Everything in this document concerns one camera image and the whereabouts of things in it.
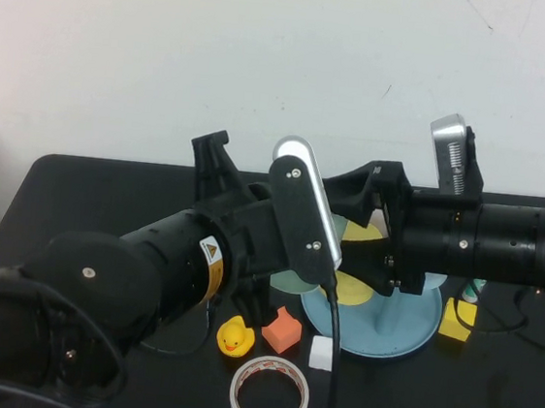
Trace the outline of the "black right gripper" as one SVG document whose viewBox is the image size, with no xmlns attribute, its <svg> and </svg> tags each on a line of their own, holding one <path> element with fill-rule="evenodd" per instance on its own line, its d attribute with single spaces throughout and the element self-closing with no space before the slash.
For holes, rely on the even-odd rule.
<svg viewBox="0 0 545 408">
<path fill-rule="evenodd" d="M 325 190 L 331 211 L 357 225 L 365 227 L 377 209 L 384 213 L 389 239 L 342 241 L 338 268 L 379 295 L 418 295 L 427 273 L 475 275 L 478 186 L 460 195 L 415 191 L 402 162 L 376 160 L 327 178 Z"/>
</svg>

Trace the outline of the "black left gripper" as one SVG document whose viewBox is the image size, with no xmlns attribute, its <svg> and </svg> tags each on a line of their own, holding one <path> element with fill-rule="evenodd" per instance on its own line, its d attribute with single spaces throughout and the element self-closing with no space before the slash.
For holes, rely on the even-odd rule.
<svg viewBox="0 0 545 408">
<path fill-rule="evenodd" d="M 236 288 L 232 303 L 248 329 L 268 327 L 278 318 L 271 304 L 272 274 L 290 269 L 290 258 L 277 216 L 272 187 L 241 181 L 226 151 L 227 131 L 192 140 L 195 206 L 212 208 L 232 258 Z"/>
</svg>

